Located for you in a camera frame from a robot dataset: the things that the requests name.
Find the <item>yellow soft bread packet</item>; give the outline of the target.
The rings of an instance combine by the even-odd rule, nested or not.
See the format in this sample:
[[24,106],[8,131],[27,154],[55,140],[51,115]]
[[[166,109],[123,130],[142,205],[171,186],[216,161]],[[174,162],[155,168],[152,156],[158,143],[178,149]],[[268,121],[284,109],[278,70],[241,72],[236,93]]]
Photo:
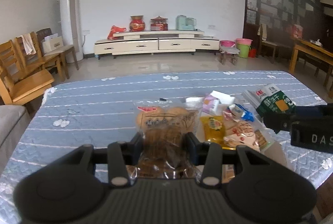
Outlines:
[[204,130],[205,140],[224,146],[226,129],[223,116],[203,116],[200,118]]

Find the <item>green biscuit packet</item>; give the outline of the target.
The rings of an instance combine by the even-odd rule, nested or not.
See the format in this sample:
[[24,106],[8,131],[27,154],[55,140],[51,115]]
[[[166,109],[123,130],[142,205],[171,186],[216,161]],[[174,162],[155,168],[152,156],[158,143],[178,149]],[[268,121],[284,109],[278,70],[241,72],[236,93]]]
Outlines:
[[245,90],[242,96],[254,107],[260,117],[269,113],[291,113],[296,105],[275,84],[267,84],[255,91]]

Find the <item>clear bag of brown pastries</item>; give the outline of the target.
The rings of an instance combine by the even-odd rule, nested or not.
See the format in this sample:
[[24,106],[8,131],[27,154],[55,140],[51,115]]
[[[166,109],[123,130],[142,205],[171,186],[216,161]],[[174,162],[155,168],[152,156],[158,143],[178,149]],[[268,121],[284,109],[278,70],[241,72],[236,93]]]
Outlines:
[[202,100],[136,101],[135,122],[143,138],[143,151],[136,165],[127,165],[131,180],[137,178],[184,179],[196,177],[182,148],[187,133],[195,133],[202,111]]

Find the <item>red rice cracker packet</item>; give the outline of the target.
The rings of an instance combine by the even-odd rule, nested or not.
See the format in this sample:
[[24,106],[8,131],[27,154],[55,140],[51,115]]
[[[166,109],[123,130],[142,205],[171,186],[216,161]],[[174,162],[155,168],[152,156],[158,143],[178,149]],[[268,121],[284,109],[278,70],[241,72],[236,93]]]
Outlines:
[[250,141],[250,145],[254,150],[258,152],[264,151],[268,149],[271,144],[270,138],[264,135],[260,130],[254,131]]

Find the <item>white cracker packet red print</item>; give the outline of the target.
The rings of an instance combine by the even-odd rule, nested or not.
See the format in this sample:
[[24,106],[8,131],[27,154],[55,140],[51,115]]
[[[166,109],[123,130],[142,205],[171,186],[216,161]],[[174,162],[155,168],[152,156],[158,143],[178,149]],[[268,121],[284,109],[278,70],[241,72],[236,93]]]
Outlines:
[[238,121],[234,126],[226,129],[224,143],[229,147],[244,145],[257,151],[259,150],[252,125],[243,120]]

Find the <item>blue quilted table cover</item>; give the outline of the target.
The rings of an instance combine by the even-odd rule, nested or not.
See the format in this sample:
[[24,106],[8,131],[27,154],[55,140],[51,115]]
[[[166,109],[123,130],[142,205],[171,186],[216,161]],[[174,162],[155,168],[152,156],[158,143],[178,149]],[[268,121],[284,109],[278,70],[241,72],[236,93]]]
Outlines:
[[134,103],[167,99],[182,103],[212,91],[242,97],[267,84],[276,85],[298,106],[324,100],[283,71],[158,73],[69,82],[50,89],[20,138],[1,175],[1,223],[19,223],[12,193],[24,177],[83,145],[103,148],[135,134]]

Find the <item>pink snack packet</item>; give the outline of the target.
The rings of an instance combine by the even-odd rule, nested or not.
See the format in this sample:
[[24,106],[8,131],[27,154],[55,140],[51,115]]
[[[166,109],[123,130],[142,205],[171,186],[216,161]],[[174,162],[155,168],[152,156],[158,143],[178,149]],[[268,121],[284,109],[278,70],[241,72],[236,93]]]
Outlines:
[[203,100],[202,111],[210,115],[217,115],[219,112],[220,100],[212,95],[207,95]]

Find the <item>blue snack packet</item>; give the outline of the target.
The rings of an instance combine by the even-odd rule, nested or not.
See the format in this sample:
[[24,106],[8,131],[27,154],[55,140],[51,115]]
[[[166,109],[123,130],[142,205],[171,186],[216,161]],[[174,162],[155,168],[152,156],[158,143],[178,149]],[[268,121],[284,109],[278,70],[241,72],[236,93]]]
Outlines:
[[255,117],[251,111],[248,111],[248,109],[244,108],[242,105],[234,103],[232,105],[229,105],[226,109],[229,113],[232,114],[233,118],[236,120],[244,120],[244,121],[250,121],[254,122]]

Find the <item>wooden dining table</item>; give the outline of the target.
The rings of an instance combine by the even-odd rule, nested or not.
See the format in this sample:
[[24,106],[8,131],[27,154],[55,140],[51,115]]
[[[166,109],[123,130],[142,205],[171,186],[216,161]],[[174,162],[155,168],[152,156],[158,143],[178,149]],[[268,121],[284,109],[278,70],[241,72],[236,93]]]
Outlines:
[[289,64],[289,73],[293,74],[296,67],[296,62],[298,60],[299,53],[304,53],[307,56],[310,56],[312,59],[315,59],[321,63],[326,63],[328,65],[328,70],[324,79],[323,86],[328,85],[330,76],[332,75],[332,52],[327,51],[323,47],[320,47],[316,44],[311,43],[300,38],[291,37],[291,40],[294,43],[292,49],[292,56]]

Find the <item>small grey stool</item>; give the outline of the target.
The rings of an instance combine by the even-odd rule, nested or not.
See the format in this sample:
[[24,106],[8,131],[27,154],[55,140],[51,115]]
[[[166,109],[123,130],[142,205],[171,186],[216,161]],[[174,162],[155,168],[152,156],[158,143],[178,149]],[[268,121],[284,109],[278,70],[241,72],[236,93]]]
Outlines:
[[238,62],[238,55],[240,50],[235,47],[220,47],[220,62],[225,65],[226,61],[229,60],[231,64],[236,65]]

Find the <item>green plastic bucket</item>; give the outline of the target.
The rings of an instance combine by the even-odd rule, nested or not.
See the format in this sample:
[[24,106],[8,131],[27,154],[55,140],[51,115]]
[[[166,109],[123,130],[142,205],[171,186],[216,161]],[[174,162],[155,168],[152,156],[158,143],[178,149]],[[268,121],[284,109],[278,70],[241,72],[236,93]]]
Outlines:
[[251,49],[251,39],[236,39],[236,48],[240,51],[239,57],[248,58]]

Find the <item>wooden chair near shelf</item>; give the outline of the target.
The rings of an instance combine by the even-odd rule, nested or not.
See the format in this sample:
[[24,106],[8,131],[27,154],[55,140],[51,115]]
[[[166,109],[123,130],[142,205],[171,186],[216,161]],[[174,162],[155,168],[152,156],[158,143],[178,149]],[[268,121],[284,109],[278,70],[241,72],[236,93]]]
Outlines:
[[272,48],[273,53],[272,53],[272,57],[271,57],[271,63],[274,64],[274,62],[275,62],[275,53],[277,51],[277,46],[278,45],[274,42],[267,41],[267,25],[266,24],[262,23],[262,24],[259,25],[257,35],[259,36],[259,48],[258,48],[257,55],[262,56],[262,47],[263,46]]

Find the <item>grey sofa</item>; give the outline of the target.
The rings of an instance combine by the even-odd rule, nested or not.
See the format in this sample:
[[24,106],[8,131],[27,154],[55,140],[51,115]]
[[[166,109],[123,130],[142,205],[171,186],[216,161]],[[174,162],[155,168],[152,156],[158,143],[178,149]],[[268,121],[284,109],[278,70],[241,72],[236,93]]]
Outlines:
[[24,106],[2,105],[0,112],[0,170],[2,173],[30,123],[30,116]]

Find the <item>pink plastic basin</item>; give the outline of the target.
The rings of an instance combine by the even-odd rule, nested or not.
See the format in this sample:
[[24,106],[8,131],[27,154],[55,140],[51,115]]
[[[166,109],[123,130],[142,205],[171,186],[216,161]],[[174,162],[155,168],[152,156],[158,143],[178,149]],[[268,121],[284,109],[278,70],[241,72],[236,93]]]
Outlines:
[[220,46],[234,47],[235,46],[235,42],[234,41],[230,41],[230,40],[221,40],[220,41]]

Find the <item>cream TV cabinet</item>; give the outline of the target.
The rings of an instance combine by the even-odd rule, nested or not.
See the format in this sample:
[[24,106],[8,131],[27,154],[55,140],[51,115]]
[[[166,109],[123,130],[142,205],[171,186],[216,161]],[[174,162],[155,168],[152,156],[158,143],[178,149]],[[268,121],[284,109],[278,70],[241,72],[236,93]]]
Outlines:
[[154,53],[195,53],[220,49],[220,41],[204,35],[203,31],[142,31],[116,32],[112,40],[99,40],[94,44],[94,54],[112,56]]

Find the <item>wooden chair with paper bag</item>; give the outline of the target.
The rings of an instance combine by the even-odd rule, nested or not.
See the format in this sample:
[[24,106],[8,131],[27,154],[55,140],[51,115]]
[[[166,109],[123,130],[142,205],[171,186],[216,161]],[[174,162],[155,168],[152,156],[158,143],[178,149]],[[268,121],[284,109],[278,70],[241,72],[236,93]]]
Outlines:
[[[50,36],[50,35],[53,35],[50,28],[44,28],[44,29],[41,29],[41,30],[36,32],[36,36],[37,36],[37,39],[38,39],[38,42],[39,42],[40,46],[42,44],[42,40],[46,36]],[[75,50],[74,45],[63,45],[62,47],[60,47],[58,49],[55,49],[54,51],[51,51],[51,52],[46,53],[46,54],[44,54],[43,51],[42,51],[42,54],[43,54],[44,57],[48,56],[48,55],[57,55],[60,58],[60,64],[63,67],[63,71],[64,71],[65,76],[66,76],[67,79],[70,78],[69,72],[68,72],[68,66],[67,66],[67,64],[68,64],[68,61],[67,61],[67,58],[66,58],[67,55],[69,55],[69,54],[72,55],[73,63],[75,64],[76,69],[79,70],[78,61],[77,61],[77,58],[76,58],[76,50]]]

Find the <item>red plastic bag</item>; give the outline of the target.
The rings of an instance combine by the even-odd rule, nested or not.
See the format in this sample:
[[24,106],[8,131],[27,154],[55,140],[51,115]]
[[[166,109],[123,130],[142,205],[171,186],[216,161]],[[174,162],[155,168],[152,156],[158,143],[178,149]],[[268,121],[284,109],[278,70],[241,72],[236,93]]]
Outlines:
[[125,32],[126,28],[125,27],[118,27],[118,26],[112,26],[111,30],[107,36],[108,40],[113,40],[115,38],[115,34]]

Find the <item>light wooden chair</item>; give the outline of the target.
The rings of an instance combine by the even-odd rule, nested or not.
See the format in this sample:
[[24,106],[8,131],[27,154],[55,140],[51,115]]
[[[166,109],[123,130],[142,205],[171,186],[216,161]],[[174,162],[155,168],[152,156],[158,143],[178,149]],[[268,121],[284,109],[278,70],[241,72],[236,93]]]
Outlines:
[[12,41],[1,44],[1,99],[5,105],[24,106],[44,94],[52,87],[54,78],[46,69],[18,70],[20,64]]

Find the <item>white paper bag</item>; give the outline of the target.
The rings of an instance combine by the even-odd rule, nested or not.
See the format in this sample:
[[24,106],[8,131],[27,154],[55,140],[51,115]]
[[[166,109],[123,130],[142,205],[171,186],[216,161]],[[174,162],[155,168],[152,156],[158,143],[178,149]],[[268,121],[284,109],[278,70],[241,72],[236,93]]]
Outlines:
[[53,34],[50,36],[46,36],[42,40],[42,51],[44,54],[54,51],[63,46],[62,36],[58,36],[58,34]]

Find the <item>wooden chair with towel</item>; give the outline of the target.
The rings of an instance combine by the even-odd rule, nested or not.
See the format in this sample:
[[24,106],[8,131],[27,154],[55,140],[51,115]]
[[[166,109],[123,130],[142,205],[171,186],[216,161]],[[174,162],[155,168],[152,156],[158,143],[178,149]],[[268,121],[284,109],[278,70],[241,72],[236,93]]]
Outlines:
[[21,69],[25,73],[33,74],[39,70],[50,70],[56,67],[60,80],[64,81],[60,55],[43,55],[35,32],[16,37],[14,47],[19,56]]

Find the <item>red round jar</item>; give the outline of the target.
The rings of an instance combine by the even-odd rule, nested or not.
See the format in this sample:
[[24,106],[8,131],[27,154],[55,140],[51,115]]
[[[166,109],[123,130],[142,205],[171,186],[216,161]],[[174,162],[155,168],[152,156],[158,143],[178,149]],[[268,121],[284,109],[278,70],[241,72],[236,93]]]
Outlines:
[[140,32],[145,30],[145,22],[142,15],[131,16],[131,22],[129,24],[130,32]]

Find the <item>dark wooden display shelf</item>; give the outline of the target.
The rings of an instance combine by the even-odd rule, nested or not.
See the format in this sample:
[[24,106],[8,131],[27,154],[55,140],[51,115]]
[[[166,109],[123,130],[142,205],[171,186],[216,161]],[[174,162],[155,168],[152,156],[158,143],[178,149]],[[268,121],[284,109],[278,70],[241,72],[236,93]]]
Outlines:
[[[278,45],[275,57],[289,56],[291,37],[319,40],[332,51],[332,0],[246,0],[243,35],[252,39],[256,53],[262,23],[267,25],[267,41]],[[272,53],[272,48],[262,47],[262,55]]]

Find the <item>mint green appliance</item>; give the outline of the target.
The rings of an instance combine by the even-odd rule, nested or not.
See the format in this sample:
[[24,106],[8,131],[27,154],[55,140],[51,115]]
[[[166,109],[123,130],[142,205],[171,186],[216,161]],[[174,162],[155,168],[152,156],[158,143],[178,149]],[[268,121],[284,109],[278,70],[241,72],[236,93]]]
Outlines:
[[178,15],[175,20],[175,29],[178,31],[194,31],[196,19],[185,15]]

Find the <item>red gift box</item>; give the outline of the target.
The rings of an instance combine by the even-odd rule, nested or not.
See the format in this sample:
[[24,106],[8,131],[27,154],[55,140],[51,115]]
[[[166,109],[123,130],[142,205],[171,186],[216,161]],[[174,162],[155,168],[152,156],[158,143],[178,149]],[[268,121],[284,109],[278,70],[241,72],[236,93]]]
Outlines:
[[168,30],[168,19],[161,16],[150,19],[150,30],[151,31],[167,31]]

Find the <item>white standing air conditioner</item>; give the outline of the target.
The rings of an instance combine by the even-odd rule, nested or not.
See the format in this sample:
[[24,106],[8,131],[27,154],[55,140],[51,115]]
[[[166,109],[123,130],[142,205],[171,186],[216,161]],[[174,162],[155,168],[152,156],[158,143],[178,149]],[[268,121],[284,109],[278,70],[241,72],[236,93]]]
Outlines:
[[63,44],[74,47],[77,61],[83,59],[80,10],[78,0],[59,0]]

